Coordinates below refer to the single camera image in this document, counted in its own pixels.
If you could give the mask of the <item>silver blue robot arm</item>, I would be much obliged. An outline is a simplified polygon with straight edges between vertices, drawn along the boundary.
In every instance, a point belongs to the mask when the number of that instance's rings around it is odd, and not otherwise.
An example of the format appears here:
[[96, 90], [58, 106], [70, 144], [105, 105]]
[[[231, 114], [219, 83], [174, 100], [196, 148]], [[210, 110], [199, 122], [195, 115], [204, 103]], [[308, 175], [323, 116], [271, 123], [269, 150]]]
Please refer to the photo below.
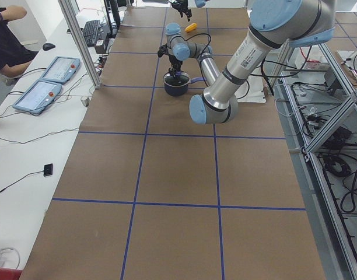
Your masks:
[[293, 48], [329, 41], [334, 34], [336, 1], [255, 1], [247, 36], [220, 71], [209, 47], [189, 43], [180, 26], [165, 28], [167, 52], [177, 61], [195, 58], [208, 87], [190, 100], [189, 111], [197, 124], [226, 123], [238, 112], [236, 91], [271, 51], [286, 41]]

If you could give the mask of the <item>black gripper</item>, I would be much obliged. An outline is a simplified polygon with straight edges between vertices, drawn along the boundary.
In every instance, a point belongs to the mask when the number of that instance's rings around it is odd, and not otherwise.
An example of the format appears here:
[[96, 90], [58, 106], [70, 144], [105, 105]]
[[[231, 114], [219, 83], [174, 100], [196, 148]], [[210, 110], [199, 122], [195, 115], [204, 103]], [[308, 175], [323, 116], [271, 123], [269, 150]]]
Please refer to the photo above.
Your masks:
[[169, 61], [171, 63], [171, 67], [169, 68], [170, 76], [173, 78], [179, 77], [181, 75], [180, 69], [183, 62], [178, 60], [174, 55], [169, 55]]
[[187, 17], [187, 20], [190, 21], [192, 17], [192, 11], [188, 8], [188, 1], [187, 0], [174, 0], [171, 1], [172, 8], [179, 11], [180, 16], [183, 17], [184, 14]]

